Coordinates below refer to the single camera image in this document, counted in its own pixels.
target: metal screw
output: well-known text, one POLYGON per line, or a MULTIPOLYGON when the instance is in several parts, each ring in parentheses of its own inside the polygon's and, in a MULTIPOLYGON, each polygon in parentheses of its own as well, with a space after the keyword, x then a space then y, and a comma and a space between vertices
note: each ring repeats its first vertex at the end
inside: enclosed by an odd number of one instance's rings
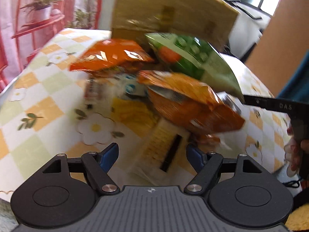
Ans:
POLYGON ((115 192, 117 190, 117 186, 113 184, 106 184, 102 187, 104 192, 115 192))
POLYGON ((190 192, 199 192, 202 190, 202 186, 197 185, 197 184, 191 184, 187 186, 188 191, 190 192))

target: white flower pot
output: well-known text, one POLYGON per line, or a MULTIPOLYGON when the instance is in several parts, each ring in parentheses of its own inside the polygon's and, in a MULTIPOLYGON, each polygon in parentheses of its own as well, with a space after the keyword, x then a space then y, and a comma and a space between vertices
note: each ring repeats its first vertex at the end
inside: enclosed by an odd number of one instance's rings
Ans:
POLYGON ((44 20, 49 19, 51 10, 52 10, 51 6, 44 8, 44 9, 35 10, 33 12, 34 22, 40 22, 40 21, 44 21, 44 20))

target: plastic packaging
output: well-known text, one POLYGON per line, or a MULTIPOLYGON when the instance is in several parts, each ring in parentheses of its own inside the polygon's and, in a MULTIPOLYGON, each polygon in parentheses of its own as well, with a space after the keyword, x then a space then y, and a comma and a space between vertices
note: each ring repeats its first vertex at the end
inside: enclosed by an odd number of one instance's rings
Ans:
POLYGON ((154 60, 134 41, 109 39, 98 41, 70 65, 70 71, 82 70, 95 77, 117 73, 135 73, 154 60))
POLYGON ((240 129, 245 120, 205 83, 181 73, 141 71, 155 109, 172 123, 205 135, 240 129))
POLYGON ((157 57, 172 71, 200 80, 215 92, 226 91, 244 102, 232 69, 208 42, 171 33, 149 33, 146 37, 157 57))

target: checkered tablecloth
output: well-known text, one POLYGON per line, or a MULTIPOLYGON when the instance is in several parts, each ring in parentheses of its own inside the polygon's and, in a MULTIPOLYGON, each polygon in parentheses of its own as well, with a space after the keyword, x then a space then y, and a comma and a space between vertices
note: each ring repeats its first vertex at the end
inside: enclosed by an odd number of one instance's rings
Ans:
MULTIPOLYGON (((129 164, 130 156, 146 134, 130 124, 111 120, 107 111, 92 112, 87 117, 76 113, 76 109, 84 107, 87 75, 69 72, 68 66, 95 41, 109 37, 109 31, 64 29, 23 71, 0 111, 0 190, 15 190, 58 153, 78 157, 88 151, 101 151, 111 142, 120 147, 118 162, 109 172, 113 180, 119 186, 147 184, 127 173, 123 166, 129 164), (101 126, 93 125, 94 119, 101 121, 101 126), (106 135, 95 136, 100 128, 106 135)), ((268 89, 244 64, 236 58, 223 57, 244 94, 270 97, 268 89)), ((236 103, 246 123, 237 132, 221 134, 217 152, 225 157, 247 153, 273 172, 284 163, 283 145, 288 140, 285 115, 236 103)), ((184 186, 193 175, 193 169, 183 158, 173 184, 184 186)), ((0 198, 8 201, 11 195, 0 192, 0 198)))

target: triangular cutout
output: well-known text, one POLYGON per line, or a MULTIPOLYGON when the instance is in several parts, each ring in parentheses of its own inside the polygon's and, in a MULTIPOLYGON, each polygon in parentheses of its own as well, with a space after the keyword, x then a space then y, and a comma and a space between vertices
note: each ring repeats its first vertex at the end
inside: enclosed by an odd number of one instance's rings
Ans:
POLYGON ((43 173, 60 173, 61 172, 61 160, 55 160, 43 173))
POLYGON ((243 164, 244 173, 261 173, 262 171, 258 169, 250 160, 245 159, 243 164))

